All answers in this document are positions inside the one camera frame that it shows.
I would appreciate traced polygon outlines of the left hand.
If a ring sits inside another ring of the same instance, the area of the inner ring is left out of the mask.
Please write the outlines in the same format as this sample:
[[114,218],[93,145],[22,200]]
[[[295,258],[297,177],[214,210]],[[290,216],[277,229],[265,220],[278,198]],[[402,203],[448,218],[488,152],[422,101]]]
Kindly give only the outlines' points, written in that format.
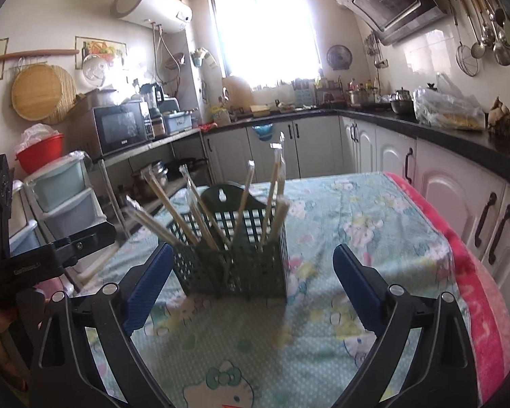
[[18,391],[25,392],[28,389],[26,380],[21,376],[13,361],[5,349],[1,340],[1,335],[4,334],[10,325],[17,319],[17,312],[14,308],[0,309],[0,372],[5,380]]

